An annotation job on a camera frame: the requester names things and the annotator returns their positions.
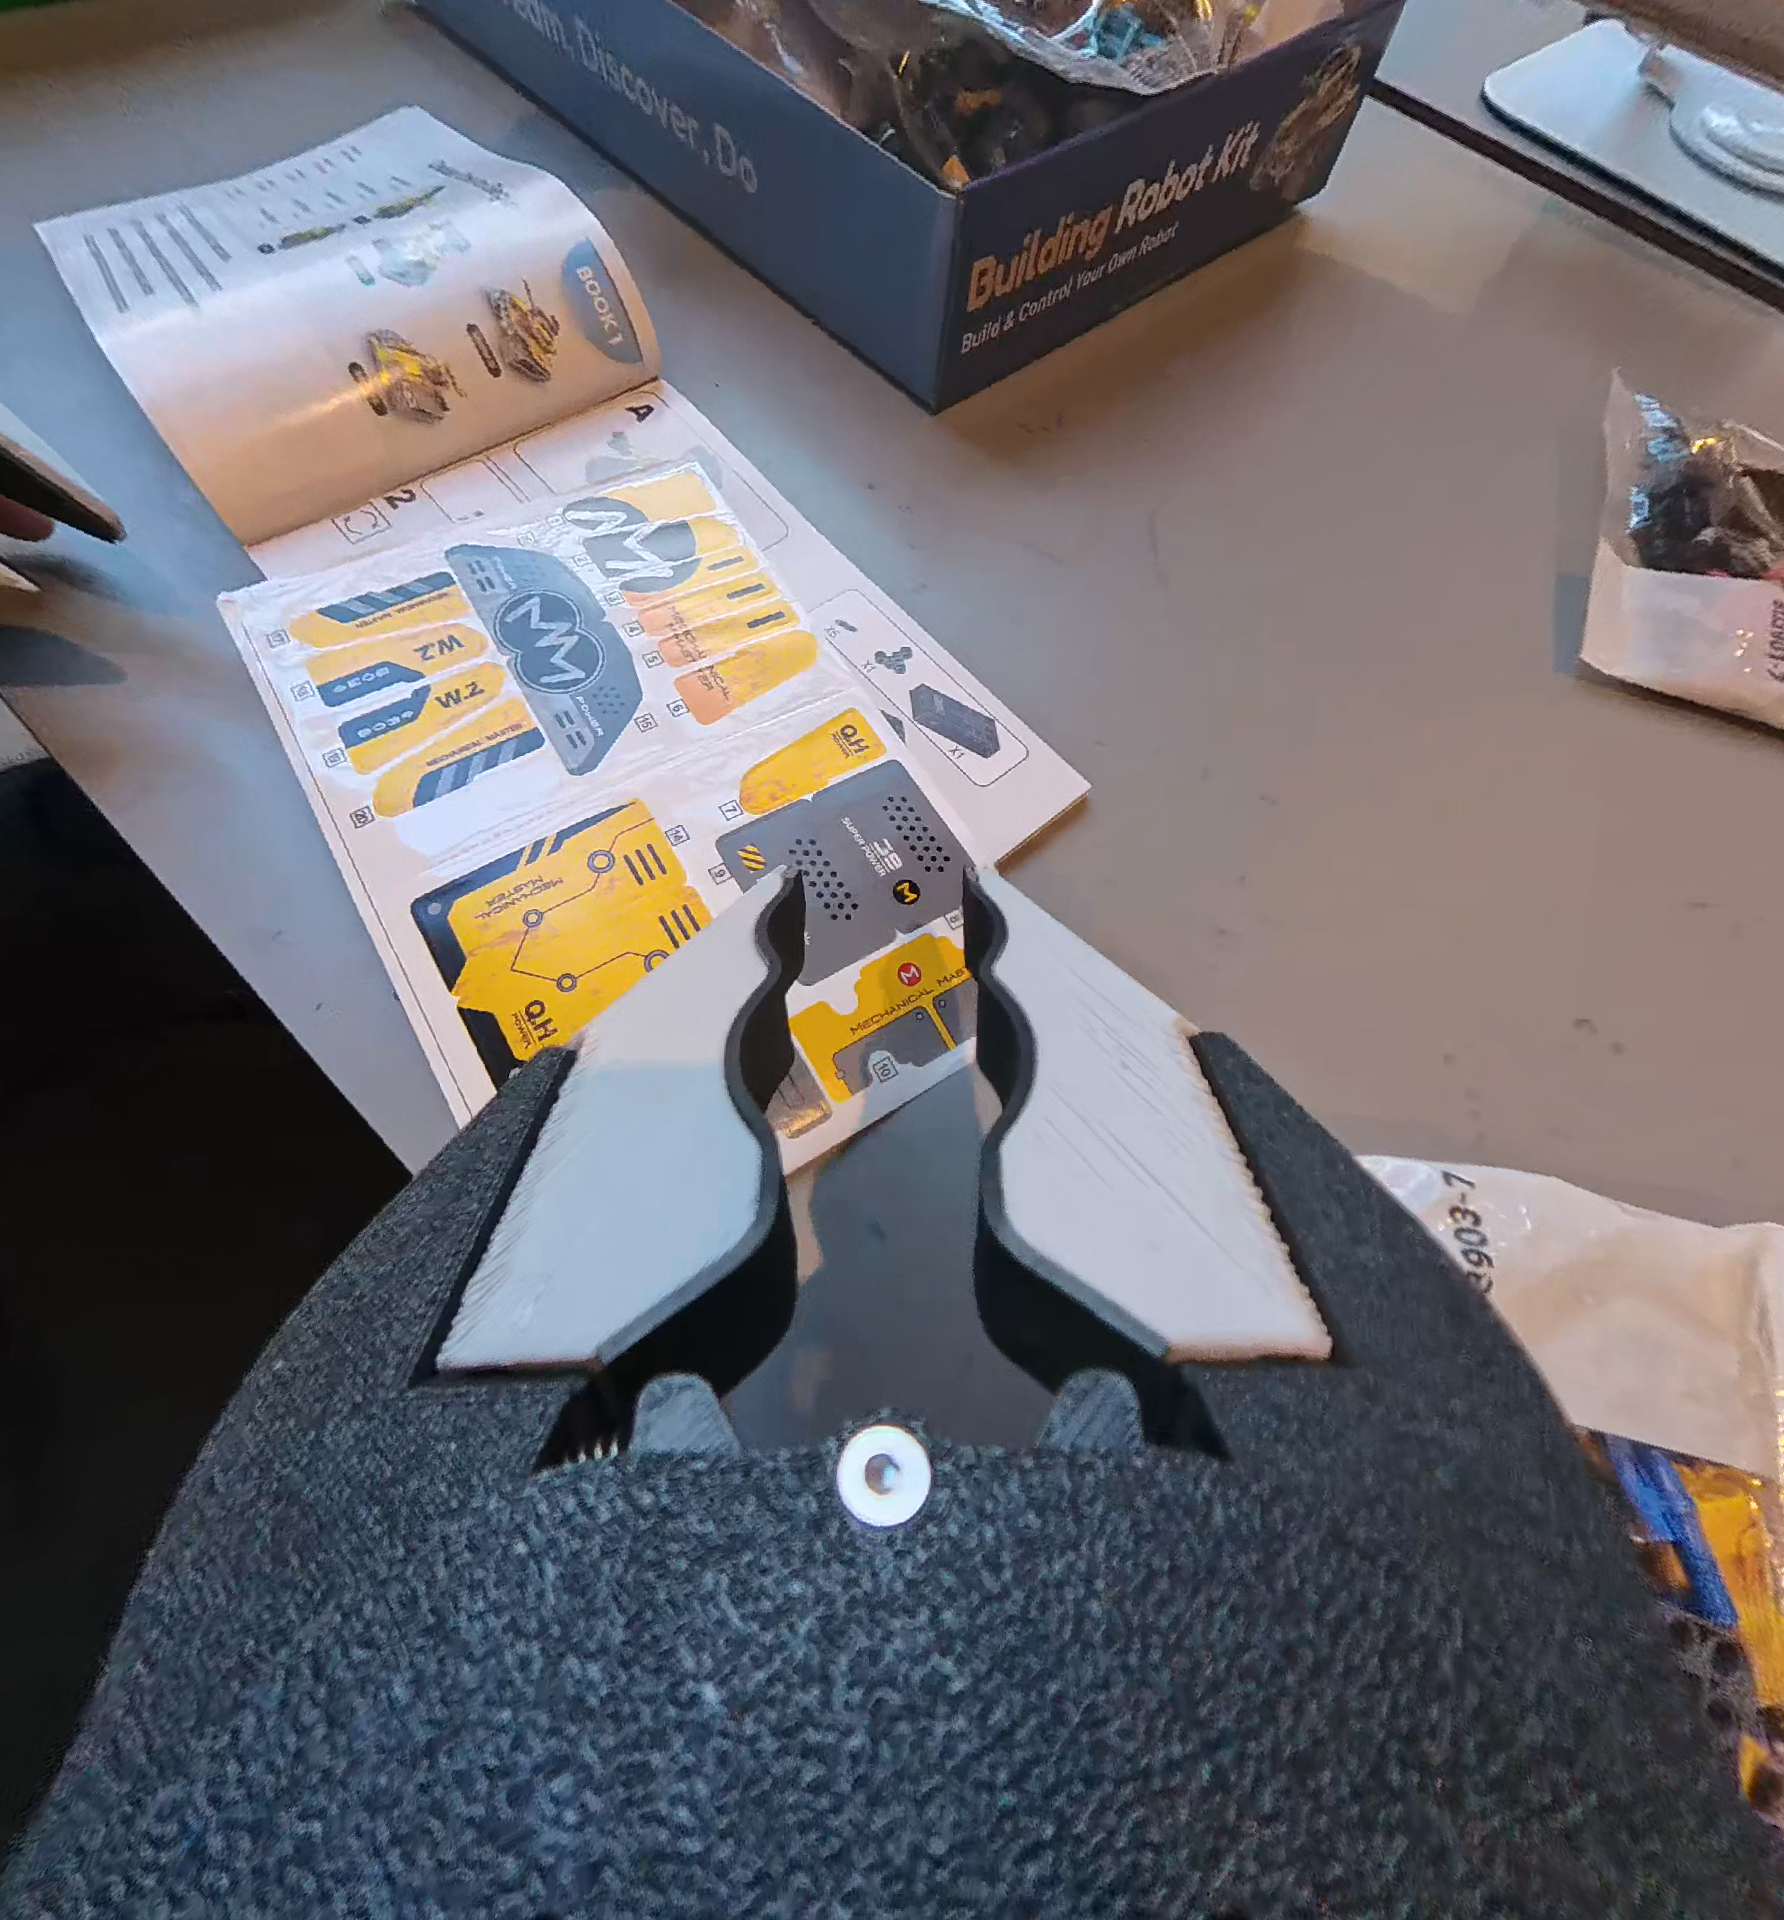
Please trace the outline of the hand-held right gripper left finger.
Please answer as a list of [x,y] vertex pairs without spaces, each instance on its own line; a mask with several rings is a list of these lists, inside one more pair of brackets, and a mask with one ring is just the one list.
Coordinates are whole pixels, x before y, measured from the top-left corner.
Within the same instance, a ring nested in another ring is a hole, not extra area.
[[767,873],[579,1036],[435,1350],[442,1375],[579,1372],[720,1393],[797,1298],[767,1106],[793,1065],[796,870]]

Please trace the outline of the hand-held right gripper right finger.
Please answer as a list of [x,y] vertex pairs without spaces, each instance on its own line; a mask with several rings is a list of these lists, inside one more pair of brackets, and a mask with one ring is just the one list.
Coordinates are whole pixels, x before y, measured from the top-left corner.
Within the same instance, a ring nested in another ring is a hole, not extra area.
[[1188,1019],[993,870],[967,875],[976,1068],[1001,1114],[980,1150],[975,1298],[1032,1380],[1131,1380],[1185,1416],[1185,1372],[1328,1360]]

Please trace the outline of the yellow grey sticker sheet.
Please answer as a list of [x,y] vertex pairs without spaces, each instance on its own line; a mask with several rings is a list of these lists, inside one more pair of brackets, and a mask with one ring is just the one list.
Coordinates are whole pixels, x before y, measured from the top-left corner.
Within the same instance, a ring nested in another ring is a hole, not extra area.
[[569,1046],[760,879],[796,1167],[967,1063],[967,841],[696,461],[218,611],[446,1095]]

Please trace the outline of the white instruction booklet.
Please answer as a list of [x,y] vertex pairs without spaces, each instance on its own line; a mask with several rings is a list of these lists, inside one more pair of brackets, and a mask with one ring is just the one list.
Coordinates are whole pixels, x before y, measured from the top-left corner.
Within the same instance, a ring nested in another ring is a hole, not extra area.
[[1089,783],[661,378],[646,300],[569,186],[396,110],[300,157],[43,222],[114,371],[268,577],[483,541],[696,461],[834,637],[975,850]]

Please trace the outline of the small clear bag of parts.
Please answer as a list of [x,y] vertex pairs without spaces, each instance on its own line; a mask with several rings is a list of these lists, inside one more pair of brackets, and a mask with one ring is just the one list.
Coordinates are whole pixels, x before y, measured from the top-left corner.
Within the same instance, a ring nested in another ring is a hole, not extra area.
[[1616,1484],[1677,1655],[1784,1838],[1784,1227],[1368,1155],[1544,1370]]

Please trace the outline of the blue cardboard kit box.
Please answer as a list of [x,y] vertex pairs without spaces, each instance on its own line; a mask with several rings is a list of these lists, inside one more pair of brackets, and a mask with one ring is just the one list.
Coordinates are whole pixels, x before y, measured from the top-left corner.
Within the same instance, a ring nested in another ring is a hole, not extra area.
[[685,5],[423,5],[933,414],[1286,222],[1404,13],[1281,5],[1265,51],[948,190]]

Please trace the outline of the clear bag of yellow parts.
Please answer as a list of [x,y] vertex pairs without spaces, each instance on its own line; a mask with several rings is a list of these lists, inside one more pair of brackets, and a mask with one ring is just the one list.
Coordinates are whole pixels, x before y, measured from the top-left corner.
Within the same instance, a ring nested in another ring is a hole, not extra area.
[[1265,3],[686,3],[802,97],[948,190],[1265,51]]

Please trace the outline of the black cloth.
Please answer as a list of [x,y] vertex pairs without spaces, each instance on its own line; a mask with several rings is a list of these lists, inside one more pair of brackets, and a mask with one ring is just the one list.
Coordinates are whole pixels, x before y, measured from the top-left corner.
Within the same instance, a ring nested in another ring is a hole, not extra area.
[[166,1505],[408,1182],[51,763],[0,773],[0,1861]]

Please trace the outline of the clear bag of dark parts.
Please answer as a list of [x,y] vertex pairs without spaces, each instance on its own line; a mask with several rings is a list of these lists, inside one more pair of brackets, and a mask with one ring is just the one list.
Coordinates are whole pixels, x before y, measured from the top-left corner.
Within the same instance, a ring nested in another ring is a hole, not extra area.
[[1784,445],[1619,375],[1581,662],[1784,732]]

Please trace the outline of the white computer mouse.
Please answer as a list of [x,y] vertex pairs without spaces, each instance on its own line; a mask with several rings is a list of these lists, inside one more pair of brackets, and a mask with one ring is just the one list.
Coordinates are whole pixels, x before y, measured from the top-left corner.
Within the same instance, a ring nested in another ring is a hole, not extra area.
[[1784,280],[1784,80],[1603,18],[1492,72],[1487,110]]

